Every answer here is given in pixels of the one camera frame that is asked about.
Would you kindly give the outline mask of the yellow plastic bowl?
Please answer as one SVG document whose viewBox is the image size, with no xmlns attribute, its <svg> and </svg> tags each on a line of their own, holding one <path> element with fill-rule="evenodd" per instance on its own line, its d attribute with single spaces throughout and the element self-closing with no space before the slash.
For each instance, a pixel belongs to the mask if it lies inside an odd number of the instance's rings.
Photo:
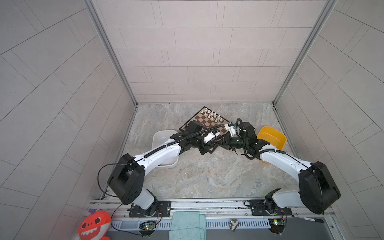
<svg viewBox="0 0 384 240">
<path fill-rule="evenodd" d="M 286 154 L 282 153 L 287 143 L 287 138 L 283 133 L 272 127 L 265 126 L 260 130 L 258 139 L 268 142 L 267 144 L 264 144 L 264 142 L 260 144 L 262 146 L 259 151 L 260 160 L 279 168 L 286 167 L 289 164 Z"/>
</svg>

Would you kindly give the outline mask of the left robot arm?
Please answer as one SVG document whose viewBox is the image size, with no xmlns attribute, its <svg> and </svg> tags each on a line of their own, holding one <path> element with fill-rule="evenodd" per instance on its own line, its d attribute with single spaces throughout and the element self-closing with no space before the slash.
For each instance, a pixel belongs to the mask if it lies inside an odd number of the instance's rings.
<svg viewBox="0 0 384 240">
<path fill-rule="evenodd" d="M 143 188 L 145 177 L 164 162 L 179 156 L 190 148 L 206 150 L 208 142 L 204 138 L 210 133 L 215 138 L 219 124 L 212 128 L 204 128 L 197 121 L 189 123 L 183 132 L 176 132 L 165 142 L 149 152 L 131 156 L 125 154 L 120 157 L 107 184 L 116 194 L 123 205 L 135 204 L 139 212 L 147 217 L 155 214 L 158 208 L 158 199 L 149 190 Z"/>
</svg>

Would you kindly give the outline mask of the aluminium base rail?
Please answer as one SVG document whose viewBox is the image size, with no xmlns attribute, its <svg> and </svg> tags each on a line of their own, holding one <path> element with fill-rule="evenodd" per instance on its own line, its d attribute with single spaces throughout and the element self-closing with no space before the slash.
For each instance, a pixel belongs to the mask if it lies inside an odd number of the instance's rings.
<svg viewBox="0 0 384 240">
<path fill-rule="evenodd" d="M 122 205 L 118 199 L 92 200 L 87 209 L 87 214 L 96 211 L 106 211 L 113 214 L 113 219 L 155 219 L 162 217 L 169 220 L 176 212 L 200 212 L 207 218 L 275 218 L 291 217 L 300 218 L 325 218 L 334 217 L 332 208 L 328 208 L 322 215 L 316 215 L 305 207 L 280 208 L 272 200 L 264 197 L 254 198 L 218 198 L 218 199 L 160 199 L 155 213 L 145 215 L 135 204 Z"/>
</svg>

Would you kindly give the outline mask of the green cloth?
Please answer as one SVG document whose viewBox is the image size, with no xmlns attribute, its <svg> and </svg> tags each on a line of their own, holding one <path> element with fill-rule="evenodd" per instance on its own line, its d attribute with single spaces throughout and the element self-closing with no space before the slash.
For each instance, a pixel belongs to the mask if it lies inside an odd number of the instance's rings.
<svg viewBox="0 0 384 240">
<path fill-rule="evenodd" d="M 173 214 L 169 240 L 205 240 L 206 216 L 200 212 L 176 212 Z"/>
</svg>

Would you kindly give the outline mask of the white plastic tray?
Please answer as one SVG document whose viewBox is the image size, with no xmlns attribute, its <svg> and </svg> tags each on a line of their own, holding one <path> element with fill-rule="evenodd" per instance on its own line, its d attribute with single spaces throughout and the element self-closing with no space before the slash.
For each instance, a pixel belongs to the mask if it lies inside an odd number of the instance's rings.
<svg viewBox="0 0 384 240">
<path fill-rule="evenodd" d="M 177 131 L 175 131 L 175 130 L 158 131 L 153 136 L 152 149 L 155 149 L 161 145 L 164 145 L 164 143 L 166 141 L 168 141 L 173 134 L 176 134 L 176 133 L 177 133 Z M 158 169 L 174 168 L 177 165 L 178 160 L 179 160 L 179 156 L 167 159 L 161 165 L 157 166 L 157 168 Z"/>
</svg>

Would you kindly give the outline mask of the folding chess board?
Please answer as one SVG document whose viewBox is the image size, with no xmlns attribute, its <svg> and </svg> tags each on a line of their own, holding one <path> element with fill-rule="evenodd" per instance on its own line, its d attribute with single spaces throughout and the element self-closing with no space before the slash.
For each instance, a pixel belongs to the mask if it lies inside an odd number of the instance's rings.
<svg viewBox="0 0 384 240">
<path fill-rule="evenodd" d="M 198 143 L 197 140 L 201 141 L 205 137 L 211 137 L 213 134 L 215 136 L 210 139 L 209 142 L 204 143 L 203 145 L 196 146 L 199 149 L 202 155 L 206 153 L 212 154 L 215 149 L 223 142 L 225 135 L 228 130 L 225 129 L 225 125 L 230 126 L 232 123 L 227 119 L 223 118 L 221 115 L 218 115 L 214 111 L 204 107 L 192 118 L 190 118 L 179 130 L 183 133 L 187 131 L 188 133 L 194 133 L 203 131 L 206 129 L 215 128 L 216 126 L 223 125 L 222 127 L 217 127 L 213 130 L 213 133 L 210 135 L 210 132 L 204 132 L 202 135 L 192 139 L 192 143 Z"/>
</svg>

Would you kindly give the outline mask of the red shark plush toy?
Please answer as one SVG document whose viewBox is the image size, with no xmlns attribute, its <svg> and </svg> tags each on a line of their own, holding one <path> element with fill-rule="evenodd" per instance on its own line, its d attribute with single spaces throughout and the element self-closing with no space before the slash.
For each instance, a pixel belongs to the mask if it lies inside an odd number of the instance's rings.
<svg viewBox="0 0 384 240">
<path fill-rule="evenodd" d="M 86 217 L 78 228 L 80 240 L 110 240 L 106 233 L 111 227 L 112 218 L 106 211 L 96 211 Z"/>
</svg>

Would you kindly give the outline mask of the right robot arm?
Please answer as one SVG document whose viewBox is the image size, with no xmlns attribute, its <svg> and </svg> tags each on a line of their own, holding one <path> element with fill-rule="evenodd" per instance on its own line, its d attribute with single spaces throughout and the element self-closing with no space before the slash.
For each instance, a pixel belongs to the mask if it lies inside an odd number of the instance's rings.
<svg viewBox="0 0 384 240">
<path fill-rule="evenodd" d="M 242 149 L 248 160 L 261 160 L 272 164 L 293 177 L 297 190 L 275 189 L 266 195 L 264 206 L 270 215 L 277 215 L 285 208 L 307 208 L 314 214 L 323 214 L 341 198 L 327 166 L 321 162 L 311 163 L 295 158 L 283 148 L 287 137 L 272 127 L 263 127 L 257 134 L 253 125 L 237 119 L 235 124 L 226 124 L 227 134 L 223 140 L 226 149 Z"/>
</svg>

